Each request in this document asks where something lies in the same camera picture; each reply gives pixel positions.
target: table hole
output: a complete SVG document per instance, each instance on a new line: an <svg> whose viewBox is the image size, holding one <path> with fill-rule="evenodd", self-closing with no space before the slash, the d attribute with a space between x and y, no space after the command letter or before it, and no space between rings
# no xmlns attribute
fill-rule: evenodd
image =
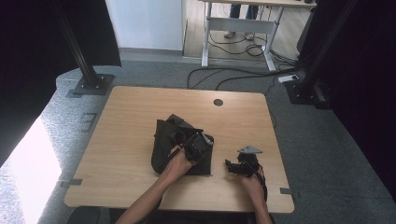
<svg viewBox="0 0 396 224"><path fill-rule="evenodd" d="M222 106L222 105L223 105L223 102L222 102L222 100L220 100L220 99L216 99L216 100L213 102L213 104L215 104L216 106Z"/></svg>

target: black device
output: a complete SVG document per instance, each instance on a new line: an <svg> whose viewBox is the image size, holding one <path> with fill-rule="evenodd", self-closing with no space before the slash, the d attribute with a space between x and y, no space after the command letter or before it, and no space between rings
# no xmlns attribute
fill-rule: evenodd
<svg viewBox="0 0 396 224"><path fill-rule="evenodd" d="M258 171L260 168L256 154L239 153L238 161L238 163L231 163L230 161L225 160L228 172L251 177L254 172Z"/></svg>
<svg viewBox="0 0 396 224"><path fill-rule="evenodd" d="M204 132L195 133L185 144L186 158L189 161L201 161L206 156L208 149L213 145L213 142L206 137Z"/></svg>
<svg viewBox="0 0 396 224"><path fill-rule="evenodd" d="M267 201L268 190L267 186L265 185L265 178L258 172L262 166L259 164L256 156L257 153L262 153L262 151L255 147L247 146L239 149L238 152L238 163L231 163L230 161L225 160L225 165L227 166L228 172L237 175L246 175L247 177L256 175L262 184L264 200Z"/></svg>

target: gray carpet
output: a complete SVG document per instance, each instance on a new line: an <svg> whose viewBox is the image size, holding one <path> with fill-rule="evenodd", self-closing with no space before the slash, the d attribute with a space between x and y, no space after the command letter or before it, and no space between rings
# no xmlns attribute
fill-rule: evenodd
<svg viewBox="0 0 396 224"><path fill-rule="evenodd" d="M111 87L185 89L188 73L197 68L200 64L123 61L122 68L101 66L95 70L116 76ZM249 70L262 71L262 68ZM193 74L190 86L212 72ZM195 89L214 90L223 79L239 76L249 74L221 72ZM53 191L49 191L49 198L41 207L35 208L35 202L26 202L41 197L42 192L38 189L47 179L46 168L50 167L44 165L44 170L37 171L33 168L43 162L37 159L44 156L42 143L33 142L29 147L21 147L22 155L28 157L33 151L36 157L28 158L31 162L25 165L18 165L20 161L17 159L8 159L1 167L1 223L65 223L72 212L73 208L64 204L64 182L73 177L110 93L66 98L80 77L78 70L58 77L57 91L39 119L60 167ZM223 83L219 90L265 93L273 85L273 80L272 77L238 79ZM292 214L273 214L276 223L394 223L395 202L334 113L317 110L311 105L292 105L282 84L274 83L266 99L274 115L276 138L295 203ZM31 135L34 136L32 129L25 138ZM21 176L26 175L31 178L21 182ZM25 193L21 193L20 183L24 184Z"/></svg>

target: white wall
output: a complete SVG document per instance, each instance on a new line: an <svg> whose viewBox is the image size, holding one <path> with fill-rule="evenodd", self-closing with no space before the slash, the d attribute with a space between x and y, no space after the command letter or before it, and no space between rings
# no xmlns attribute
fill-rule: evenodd
<svg viewBox="0 0 396 224"><path fill-rule="evenodd" d="M119 48L182 50L182 1L106 0Z"/></svg>

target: black metal stand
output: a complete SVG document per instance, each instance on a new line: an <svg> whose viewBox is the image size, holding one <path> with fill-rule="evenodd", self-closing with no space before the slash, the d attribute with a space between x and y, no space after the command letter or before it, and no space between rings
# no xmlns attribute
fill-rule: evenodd
<svg viewBox="0 0 396 224"><path fill-rule="evenodd" d="M307 69L304 81L301 83L285 83L292 104L315 105L318 109L330 109L330 90L326 84L319 81L319 71L323 66L323 59L327 57L329 49L331 49L334 39L357 2L358 0L347 1L346 5L340 9L342 10L340 16L335 18L335 25L331 29L330 34L323 40L318 53L315 54L315 60Z"/></svg>
<svg viewBox="0 0 396 224"><path fill-rule="evenodd" d="M70 28L69 22L67 21L62 6L58 0L48 0L47 1L55 13L55 16L59 22L64 37L66 38L67 44L72 50L73 56L76 59L78 67L82 73L82 79L79 81L73 94L82 95L105 95L109 84L113 80L113 75L97 75L93 70L92 65L84 58L84 55L79 48L78 42Z"/></svg>

